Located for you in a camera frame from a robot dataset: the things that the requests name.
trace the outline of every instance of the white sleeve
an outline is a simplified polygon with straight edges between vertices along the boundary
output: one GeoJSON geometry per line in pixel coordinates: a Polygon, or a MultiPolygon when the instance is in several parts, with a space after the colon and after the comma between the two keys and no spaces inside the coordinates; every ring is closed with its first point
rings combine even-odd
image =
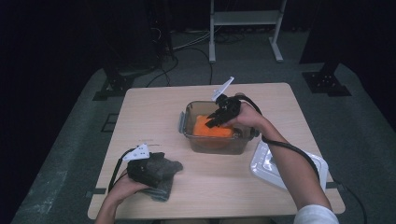
{"type": "Polygon", "coordinates": [[[326,207],[310,204],[298,211],[294,224],[336,224],[338,219],[335,214],[326,207]]]}

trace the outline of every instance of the person's left hand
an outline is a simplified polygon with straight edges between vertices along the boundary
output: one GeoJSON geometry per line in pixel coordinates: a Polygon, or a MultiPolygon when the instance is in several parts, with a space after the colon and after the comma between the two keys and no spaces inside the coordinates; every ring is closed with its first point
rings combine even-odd
{"type": "Polygon", "coordinates": [[[126,170],[120,175],[120,179],[116,182],[113,189],[107,194],[106,199],[116,204],[121,204],[124,199],[135,194],[141,189],[147,189],[149,186],[133,181],[129,178],[126,170]]]}

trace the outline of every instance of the plastic container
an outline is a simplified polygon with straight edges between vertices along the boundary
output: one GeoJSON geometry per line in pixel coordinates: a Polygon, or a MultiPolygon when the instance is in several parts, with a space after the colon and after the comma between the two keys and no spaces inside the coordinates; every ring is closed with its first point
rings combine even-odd
{"type": "MultiPolygon", "coordinates": [[[[307,151],[305,151],[305,153],[317,166],[320,186],[322,187],[323,191],[325,191],[327,173],[329,172],[329,165],[321,157],[307,151]]],[[[282,189],[286,189],[285,183],[283,183],[279,171],[277,170],[276,164],[272,160],[272,158],[273,156],[268,145],[263,141],[260,141],[257,145],[256,152],[254,153],[253,160],[251,161],[250,170],[257,177],[266,180],[274,185],[277,185],[282,189]]]]}
{"type": "Polygon", "coordinates": [[[219,109],[219,106],[211,101],[194,101],[187,105],[186,111],[181,112],[179,121],[179,132],[183,133],[189,140],[191,149],[195,152],[240,155],[254,136],[256,131],[242,125],[233,126],[232,137],[213,137],[194,135],[193,128],[199,115],[209,116],[219,109]]]}

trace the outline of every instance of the metal rack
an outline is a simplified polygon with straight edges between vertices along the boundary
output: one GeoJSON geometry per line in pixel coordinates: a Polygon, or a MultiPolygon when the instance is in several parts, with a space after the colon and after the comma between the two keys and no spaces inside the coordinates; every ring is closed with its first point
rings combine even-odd
{"type": "Polygon", "coordinates": [[[209,41],[209,61],[216,62],[215,52],[215,26],[219,25],[264,25],[274,24],[276,26],[275,34],[269,37],[271,48],[275,54],[276,61],[283,62],[277,46],[280,25],[282,23],[287,0],[282,0],[280,10],[265,11],[225,11],[215,12],[214,0],[210,2],[210,41],[209,41]]]}

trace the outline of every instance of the wooden table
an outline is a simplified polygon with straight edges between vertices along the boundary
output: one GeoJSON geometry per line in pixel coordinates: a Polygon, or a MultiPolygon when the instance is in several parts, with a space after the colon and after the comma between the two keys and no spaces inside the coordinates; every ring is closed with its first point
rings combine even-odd
{"type": "MultiPolygon", "coordinates": [[[[260,137],[247,143],[242,155],[214,155],[191,150],[177,130],[180,112],[192,101],[210,101],[219,86],[130,89],[126,93],[96,187],[106,189],[118,158],[129,148],[147,143],[151,152],[180,161],[169,201],[154,202],[143,193],[128,198],[117,218],[167,219],[194,217],[262,217],[297,212],[289,193],[259,179],[249,169],[260,137]]],[[[304,115],[286,83],[231,85],[226,95],[242,92],[293,145],[320,156],[304,115]]],[[[120,172],[126,168],[126,162],[120,172]]],[[[334,213],[345,211],[337,189],[326,189],[334,213]]],[[[95,219],[105,194],[94,194],[88,216],[95,219]]]]}

